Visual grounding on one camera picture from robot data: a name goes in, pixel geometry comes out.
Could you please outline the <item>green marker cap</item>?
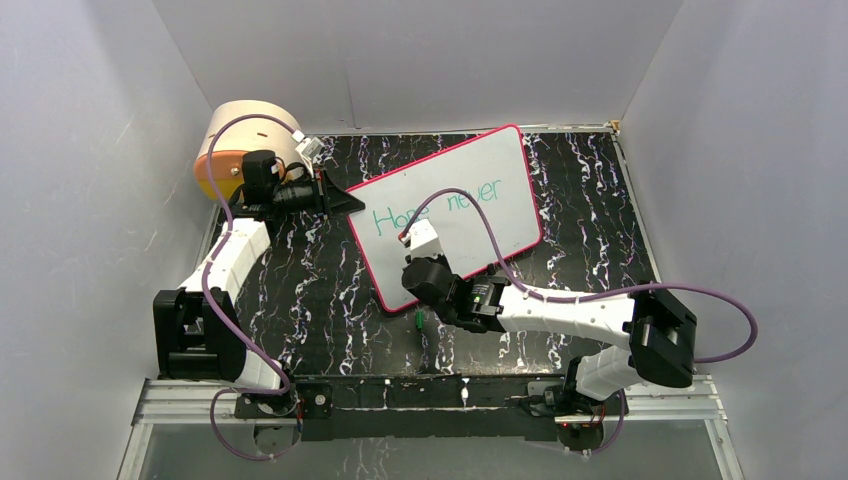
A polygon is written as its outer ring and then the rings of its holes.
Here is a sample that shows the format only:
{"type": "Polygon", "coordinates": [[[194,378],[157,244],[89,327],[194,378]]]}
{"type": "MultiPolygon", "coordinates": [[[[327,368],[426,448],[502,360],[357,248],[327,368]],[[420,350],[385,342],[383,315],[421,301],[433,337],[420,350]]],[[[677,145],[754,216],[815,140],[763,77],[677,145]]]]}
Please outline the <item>green marker cap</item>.
{"type": "Polygon", "coordinates": [[[415,326],[419,332],[422,332],[424,330],[425,319],[426,316],[423,311],[417,311],[415,313],[415,326]]]}

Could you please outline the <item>pink framed whiteboard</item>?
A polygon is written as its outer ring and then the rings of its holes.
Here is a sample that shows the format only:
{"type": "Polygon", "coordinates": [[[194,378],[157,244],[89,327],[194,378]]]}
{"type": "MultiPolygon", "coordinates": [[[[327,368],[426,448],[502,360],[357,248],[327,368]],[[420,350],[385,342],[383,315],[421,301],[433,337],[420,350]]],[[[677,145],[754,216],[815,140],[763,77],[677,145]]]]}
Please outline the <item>pink framed whiteboard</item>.
{"type": "Polygon", "coordinates": [[[417,207],[436,230],[452,271],[468,277],[540,243],[523,136],[505,125],[350,188],[364,209],[349,217],[378,301],[390,313],[413,305],[401,285],[398,236],[417,207]]]}

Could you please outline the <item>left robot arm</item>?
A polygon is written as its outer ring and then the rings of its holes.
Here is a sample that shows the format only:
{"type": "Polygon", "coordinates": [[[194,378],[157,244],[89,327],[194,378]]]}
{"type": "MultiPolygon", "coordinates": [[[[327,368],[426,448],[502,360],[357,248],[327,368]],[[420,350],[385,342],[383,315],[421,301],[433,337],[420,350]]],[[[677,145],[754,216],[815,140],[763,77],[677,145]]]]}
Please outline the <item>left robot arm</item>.
{"type": "Polygon", "coordinates": [[[243,182],[227,200],[231,217],[192,275],[179,287],[161,290],[152,310],[157,359],[162,377],[220,381],[260,393],[275,416],[294,411],[299,400],[282,364],[249,339],[238,323],[235,303],[254,264],[270,247],[271,232],[289,214],[321,217],[351,214],[363,201],[338,187],[328,173],[309,172],[287,181],[288,168],[270,150],[247,152],[243,182]]]}

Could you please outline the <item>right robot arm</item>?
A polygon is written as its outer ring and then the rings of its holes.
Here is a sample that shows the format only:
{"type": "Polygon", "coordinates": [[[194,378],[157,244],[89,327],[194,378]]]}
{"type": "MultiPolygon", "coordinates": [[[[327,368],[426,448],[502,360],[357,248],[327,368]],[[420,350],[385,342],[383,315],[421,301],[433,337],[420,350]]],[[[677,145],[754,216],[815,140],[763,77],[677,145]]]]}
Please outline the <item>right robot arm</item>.
{"type": "Polygon", "coordinates": [[[694,376],[694,313],[666,290],[595,300],[571,292],[521,289],[501,276],[463,279],[442,263],[416,258],[401,284],[439,320],[471,333],[539,331],[596,340],[601,352],[570,362],[561,394],[568,412],[590,413],[611,395],[637,383],[688,388],[694,376]]]}

